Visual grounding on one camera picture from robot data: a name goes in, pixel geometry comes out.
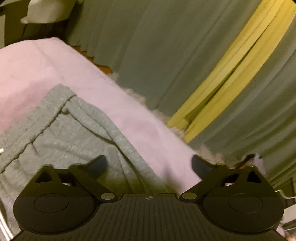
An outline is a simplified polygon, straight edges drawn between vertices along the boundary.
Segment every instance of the green curtain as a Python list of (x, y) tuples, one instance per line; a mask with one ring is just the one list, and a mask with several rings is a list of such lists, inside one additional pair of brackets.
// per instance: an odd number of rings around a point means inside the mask
[(84, 0), (68, 23), (80, 45), (118, 84), (172, 116), (210, 74), (261, 0)]
[(296, 175), (296, 19), (247, 87), (189, 144), (223, 153), (229, 165), (259, 153), (275, 188)]

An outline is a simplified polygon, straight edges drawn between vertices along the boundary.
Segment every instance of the bed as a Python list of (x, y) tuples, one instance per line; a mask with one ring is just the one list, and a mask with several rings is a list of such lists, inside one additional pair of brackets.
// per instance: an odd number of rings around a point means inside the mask
[(100, 108), (156, 175), (178, 193), (200, 178), (194, 151), (90, 61), (58, 38), (22, 41), (0, 49), (0, 132), (63, 84)]

